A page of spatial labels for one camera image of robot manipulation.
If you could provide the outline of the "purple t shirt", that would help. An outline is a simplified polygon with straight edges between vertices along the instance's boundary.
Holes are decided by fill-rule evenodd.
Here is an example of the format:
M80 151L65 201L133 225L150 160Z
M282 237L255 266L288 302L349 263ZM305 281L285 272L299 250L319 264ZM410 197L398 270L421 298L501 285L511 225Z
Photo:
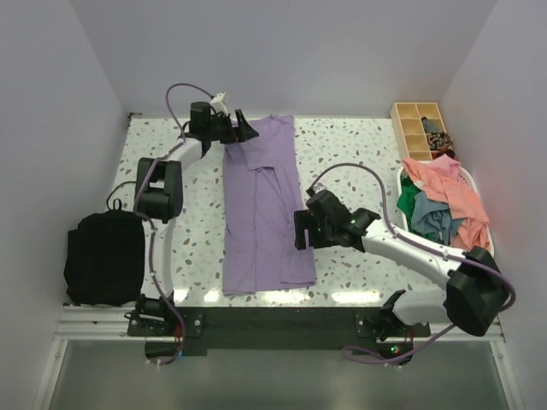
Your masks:
M257 138L223 155L226 296L315 284L311 249L295 247L294 213L303 207L291 115L251 121Z

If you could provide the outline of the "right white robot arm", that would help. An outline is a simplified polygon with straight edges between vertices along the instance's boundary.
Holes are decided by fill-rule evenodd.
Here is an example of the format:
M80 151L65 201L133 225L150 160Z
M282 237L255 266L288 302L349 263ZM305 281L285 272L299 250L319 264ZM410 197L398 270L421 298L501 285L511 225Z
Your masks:
M329 190L315 193L294 213L294 226L298 250L352 248L394 261L436 285L421 296L398 290L385 302L380 323L393 336L433 321L482 337L511 295L488 250L465 251L398 231L371 210L350 211Z

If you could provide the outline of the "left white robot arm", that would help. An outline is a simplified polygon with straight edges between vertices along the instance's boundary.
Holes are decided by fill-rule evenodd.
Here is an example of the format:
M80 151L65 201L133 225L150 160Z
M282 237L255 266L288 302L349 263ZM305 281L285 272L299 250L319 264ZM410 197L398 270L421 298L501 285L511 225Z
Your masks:
M192 103L175 145L164 155L138 162L133 212L150 224L147 269L164 306L152 308L146 323L158 335L177 325L169 264L174 225L184 204L183 172L204 158L213 142L240 144L259 136L240 109L231 116L226 101L222 92L208 102Z

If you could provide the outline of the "green t shirt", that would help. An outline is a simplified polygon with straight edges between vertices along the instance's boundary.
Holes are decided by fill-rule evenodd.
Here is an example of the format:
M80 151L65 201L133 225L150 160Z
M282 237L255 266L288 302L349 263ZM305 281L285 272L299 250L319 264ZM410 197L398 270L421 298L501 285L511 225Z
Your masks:
M424 234L416 231L411 224L411 219L415 211L415 196L421 193L421 189L415 186L410 177L403 177L400 182L401 193L397 200L397 207L404 215L408 230L411 233L424 237Z

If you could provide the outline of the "blue t shirt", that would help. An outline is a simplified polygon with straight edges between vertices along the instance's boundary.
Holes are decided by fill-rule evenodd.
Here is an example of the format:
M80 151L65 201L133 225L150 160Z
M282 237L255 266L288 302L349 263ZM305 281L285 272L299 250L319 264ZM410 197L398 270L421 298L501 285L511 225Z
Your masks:
M454 218L447 203L430 200L423 191L414 199L415 208L410 220L412 229L423 237L431 236L432 241L450 245L463 219Z

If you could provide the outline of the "wooden compartment box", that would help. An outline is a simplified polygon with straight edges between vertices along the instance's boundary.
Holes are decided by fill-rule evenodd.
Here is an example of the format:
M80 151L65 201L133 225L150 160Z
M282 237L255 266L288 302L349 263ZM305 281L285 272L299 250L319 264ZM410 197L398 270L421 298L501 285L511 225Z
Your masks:
M417 161L432 161L421 118L444 120L435 102L395 102L391 108L391 121L400 156Z

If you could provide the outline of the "patterned cloth in box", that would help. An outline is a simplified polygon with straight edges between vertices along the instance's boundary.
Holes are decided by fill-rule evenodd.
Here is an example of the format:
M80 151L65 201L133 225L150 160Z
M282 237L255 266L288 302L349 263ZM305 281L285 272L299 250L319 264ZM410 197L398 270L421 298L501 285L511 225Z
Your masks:
M453 150L452 138L444 129L440 119L430 119L423 116L421 124L433 159Z

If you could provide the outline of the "black folded t shirt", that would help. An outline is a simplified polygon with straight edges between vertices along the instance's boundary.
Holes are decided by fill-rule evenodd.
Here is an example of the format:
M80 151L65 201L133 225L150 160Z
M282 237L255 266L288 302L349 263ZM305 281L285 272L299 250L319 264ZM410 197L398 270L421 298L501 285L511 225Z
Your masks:
M137 300L144 282L145 236L135 214L91 214L68 233L67 294L85 305L121 306Z

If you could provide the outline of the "black mounting base plate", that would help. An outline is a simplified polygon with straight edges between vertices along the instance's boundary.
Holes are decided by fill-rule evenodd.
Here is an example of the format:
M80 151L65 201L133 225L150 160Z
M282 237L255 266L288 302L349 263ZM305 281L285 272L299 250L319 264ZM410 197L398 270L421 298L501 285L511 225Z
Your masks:
M406 353L429 325L389 325L377 307L182 307L147 301L126 314L130 337L149 359L205 356L211 350L340 350L356 345L384 357Z

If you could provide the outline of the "aluminium rail frame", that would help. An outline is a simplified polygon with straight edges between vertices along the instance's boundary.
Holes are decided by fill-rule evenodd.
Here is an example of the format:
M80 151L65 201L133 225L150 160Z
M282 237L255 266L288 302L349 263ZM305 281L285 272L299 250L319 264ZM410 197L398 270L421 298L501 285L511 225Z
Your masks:
M308 289L276 290L255 295L223 296L220 282L211 280L184 286L178 282L175 301L182 307L198 308L378 308L394 290L404 289L414 296L427 292L436 296L440 289L410 271L376 275L371 280L350 278L344 282L327 275ZM127 336L125 315L133 303L121 307L75 306L62 308L56 327L56 337L73 340L116 340Z

